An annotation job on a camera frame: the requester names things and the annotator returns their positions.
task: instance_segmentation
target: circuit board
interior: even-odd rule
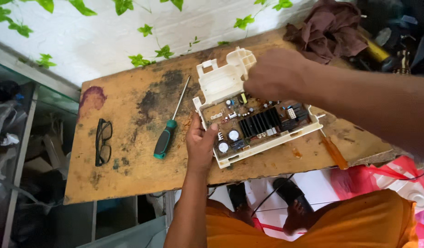
[[[218,158],[229,158],[310,122],[308,111],[296,101],[263,101],[245,93],[202,110],[209,128],[219,126],[214,144]]]

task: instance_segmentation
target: stained wooden board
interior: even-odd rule
[[[270,48],[295,49],[284,42],[285,30],[270,31],[230,45],[211,48],[83,83],[65,204],[125,197],[178,189],[186,173],[185,134],[194,109],[192,98],[203,94],[198,84],[196,65],[216,58],[225,65],[226,55],[236,46],[253,51],[255,56]],[[348,67],[342,60],[333,65]],[[190,83],[176,121],[174,143],[164,160],[153,157],[154,146],[175,110],[187,77]],[[314,113],[323,110],[312,107]],[[111,121],[113,135],[109,163],[95,167],[95,134],[99,118]],[[324,131],[338,146],[347,161],[358,161],[391,150],[389,144],[353,124],[328,114],[320,119]],[[334,162],[313,132],[220,169],[214,161],[209,184],[304,172],[334,166]]]

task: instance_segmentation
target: white tile floor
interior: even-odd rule
[[[302,190],[306,199],[315,211],[331,202],[339,200],[330,185],[329,170],[330,169],[324,169],[296,173],[291,179]],[[258,207],[259,203],[261,203],[261,201],[273,191],[272,183],[275,179],[276,178],[262,178],[245,182],[248,203],[252,209]],[[178,190],[175,194],[176,201],[180,199],[180,195],[181,190]],[[233,211],[226,186],[218,187],[215,193],[211,196],[211,199],[222,202],[226,207]],[[259,208],[256,216],[263,224],[282,227],[287,218],[287,204],[279,197],[279,195],[276,193],[272,194],[272,196],[265,201],[263,206]],[[289,241],[295,240],[302,235],[296,234],[290,237],[286,236],[283,232],[268,228],[264,228],[264,232],[271,237]]]

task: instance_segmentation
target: white wall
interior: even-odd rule
[[[170,46],[175,53],[172,57],[185,54],[195,36],[201,42],[193,45],[191,53],[215,47],[218,41],[242,39],[246,31],[233,28],[236,18],[253,16],[262,8],[253,4],[255,0],[184,0],[180,12],[170,1],[134,1],[133,11],[117,16],[112,0],[85,0],[86,6],[98,15],[84,16],[65,0],[54,0],[53,14],[35,1],[16,0],[2,7],[11,9],[9,17],[34,32],[26,38],[9,30],[7,23],[0,23],[0,42],[32,60],[39,59],[40,53],[50,54],[50,61],[57,66],[49,70],[81,86],[85,81],[134,68],[130,55],[155,56],[154,50],[159,50],[156,37],[161,47]],[[255,22],[248,25],[248,36],[302,21],[315,2],[291,1],[292,8],[276,11],[271,5],[260,12]],[[137,3],[145,7],[150,4],[152,14]],[[153,35],[143,37],[137,31],[145,23],[154,27]]]

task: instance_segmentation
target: black eyeglass frame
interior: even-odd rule
[[[108,138],[103,138],[102,134],[103,131],[105,130],[105,128],[110,127],[111,128],[111,135]],[[107,162],[109,162],[109,160],[111,159],[111,146],[106,144],[106,141],[108,139],[110,139],[112,137],[112,123],[110,121],[105,121],[104,119],[100,118],[99,119],[99,124],[97,125],[97,133],[95,136],[95,166],[99,167],[102,166],[104,164],[106,164]],[[107,160],[104,160],[104,158],[101,157],[100,153],[102,151],[102,148],[104,146],[109,147],[109,157]]]

